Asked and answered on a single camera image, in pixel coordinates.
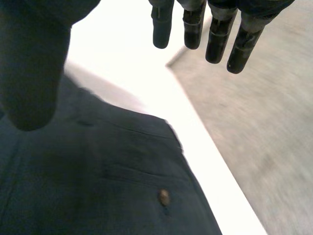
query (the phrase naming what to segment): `gray carpet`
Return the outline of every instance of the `gray carpet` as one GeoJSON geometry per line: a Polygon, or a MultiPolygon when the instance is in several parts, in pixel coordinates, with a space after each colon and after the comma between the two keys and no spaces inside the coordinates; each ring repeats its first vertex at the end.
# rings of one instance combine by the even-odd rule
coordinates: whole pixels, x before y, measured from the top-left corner
{"type": "Polygon", "coordinates": [[[206,62],[208,32],[171,66],[269,235],[313,234],[313,1],[296,0],[245,70],[206,62]]]}

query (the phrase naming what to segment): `finger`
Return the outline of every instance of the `finger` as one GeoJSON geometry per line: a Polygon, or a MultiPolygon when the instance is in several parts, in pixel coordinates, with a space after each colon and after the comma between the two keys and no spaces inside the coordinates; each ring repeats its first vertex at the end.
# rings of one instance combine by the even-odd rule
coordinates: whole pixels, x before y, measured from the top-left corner
{"type": "Polygon", "coordinates": [[[152,7],[153,44],[164,49],[167,47],[172,29],[174,0],[149,0],[152,7]]]}
{"type": "Polygon", "coordinates": [[[206,0],[179,0],[184,8],[184,41],[189,49],[197,49],[201,41],[206,0]]]}
{"type": "Polygon", "coordinates": [[[238,7],[242,11],[242,21],[227,63],[229,72],[237,74],[244,69],[265,26],[293,1],[238,1],[238,7]]]}
{"type": "Polygon", "coordinates": [[[73,9],[71,4],[64,6],[64,1],[1,1],[0,103],[18,129],[39,129],[52,119],[69,25],[85,17],[98,2],[81,2],[73,9]]]}
{"type": "Polygon", "coordinates": [[[236,2],[234,0],[219,1],[209,0],[212,12],[212,22],[209,39],[205,53],[205,59],[217,64],[221,61],[224,50],[237,14],[236,2]]]}

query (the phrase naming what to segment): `hand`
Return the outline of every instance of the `hand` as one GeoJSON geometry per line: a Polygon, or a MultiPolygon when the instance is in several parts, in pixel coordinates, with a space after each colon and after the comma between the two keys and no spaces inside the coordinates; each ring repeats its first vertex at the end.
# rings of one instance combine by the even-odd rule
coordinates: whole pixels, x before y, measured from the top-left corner
{"type": "MultiPolygon", "coordinates": [[[[170,38],[175,0],[149,0],[152,8],[153,43],[166,48],[170,38]]],[[[238,9],[242,22],[230,54],[227,70],[240,73],[253,51],[264,27],[294,0],[208,0],[212,12],[205,58],[217,64],[221,61],[238,9]]],[[[178,0],[184,8],[184,40],[189,49],[197,49],[203,26],[206,0],[178,0]]]]}

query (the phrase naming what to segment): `dark blue trousers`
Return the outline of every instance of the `dark blue trousers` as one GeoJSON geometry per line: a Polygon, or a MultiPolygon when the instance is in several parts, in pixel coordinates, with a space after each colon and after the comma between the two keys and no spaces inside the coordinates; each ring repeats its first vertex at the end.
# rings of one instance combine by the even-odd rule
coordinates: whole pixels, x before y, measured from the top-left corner
{"type": "Polygon", "coordinates": [[[66,77],[58,100],[40,130],[0,119],[1,235],[221,235],[164,120],[66,77]]]}

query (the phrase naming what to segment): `fabric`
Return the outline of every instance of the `fabric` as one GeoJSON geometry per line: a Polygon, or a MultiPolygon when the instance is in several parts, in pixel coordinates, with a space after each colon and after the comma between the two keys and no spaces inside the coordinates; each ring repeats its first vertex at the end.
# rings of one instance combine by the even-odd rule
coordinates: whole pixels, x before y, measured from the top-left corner
{"type": "Polygon", "coordinates": [[[68,78],[58,98],[40,130],[0,119],[0,234],[222,234],[164,120],[68,78]]]}
{"type": "Polygon", "coordinates": [[[221,8],[238,7],[239,10],[253,17],[267,17],[279,14],[294,0],[208,0],[208,2],[221,8]]]}

